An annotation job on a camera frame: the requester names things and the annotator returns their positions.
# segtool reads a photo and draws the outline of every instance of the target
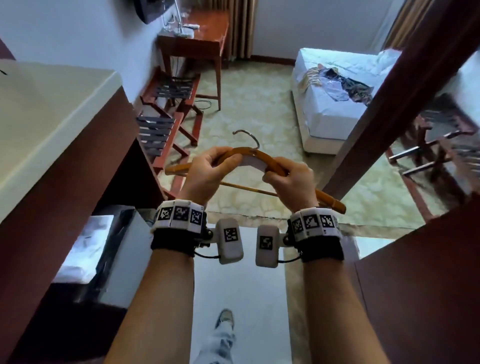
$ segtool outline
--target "hand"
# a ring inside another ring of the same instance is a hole
[[[196,156],[177,198],[205,206],[218,190],[222,179],[241,163],[242,155],[235,154],[219,166],[212,167],[218,157],[230,150],[232,147],[229,146],[215,146]]]
[[[296,163],[293,160],[276,157],[274,160],[289,171],[287,177],[281,177],[274,172],[267,172],[263,181],[275,188],[280,201],[292,212],[318,206],[315,195],[315,183],[313,171],[304,163]]]

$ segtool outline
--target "patterned carpet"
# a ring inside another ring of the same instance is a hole
[[[197,148],[189,147],[192,156],[212,147],[228,145],[254,146],[245,134],[232,135],[245,129],[260,141],[261,150],[276,157],[284,156],[307,163],[315,172],[316,180],[322,177],[333,156],[313,154],[306,156],[301,146],[298,122],[290,91],[289,78],[292,67],[256,62],[237,61],[222,74],[222,111],[217,103],[205,111]],[[215,73],[208,68],[202,72],[199,93],[216,93]],[[185,124],[191,127],[193,117]],[[188,140],[179,134],[181,146]],[[169,160],[178,158],[172,152]],[[172,178],[160,175],[163,186],[169,187]],[[262,173],[252,167],[240,167],[228,175],[227,182],[273,191],[262,182]],[[415,229],[424,224],[410,194],[395,168],[382,156],[345,196],[346,215],[339,221],[352,225]],[[207,211],[237,214],[248,217],[286,219],[290,212],[276,197],[220,186],[210,201]]]

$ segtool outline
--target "desk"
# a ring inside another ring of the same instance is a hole
[[[0,363],[95,207],[164,197],[118,73],[0,60]]]
[[[201,98],[218,100],[218,110],[222,110],[222,53],[226,47],[229,57],[231,42],[228,40],[228,11],[194,10],[185,23],[198,24],[200,29],[194,31],[194,39],[173,36],[172,32],[160,33],[156,40],[165,65],[165,71],[172,75],[170,57],[185,57],[195,60],[212,60],[215,62],[217,96],[197,95]]]

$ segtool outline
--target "forearm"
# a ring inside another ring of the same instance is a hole
[[[388,363],[343,263],[304,264],[313,363]]]
[[[105,363],[188,363],[192,318],[193,258],[154,250]]]

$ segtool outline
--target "bed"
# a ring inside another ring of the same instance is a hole
[[[337,154],[343,142],[366,110],[351,99],[334,101],[318,85],[305,92],[299,84],[306,72],[319,63],[353,80],[374,87],[373,95],[392,69],[401,52],[387,49],[378,55],[303,48],[300,50],[291,78],[303,149],[309,153]]]

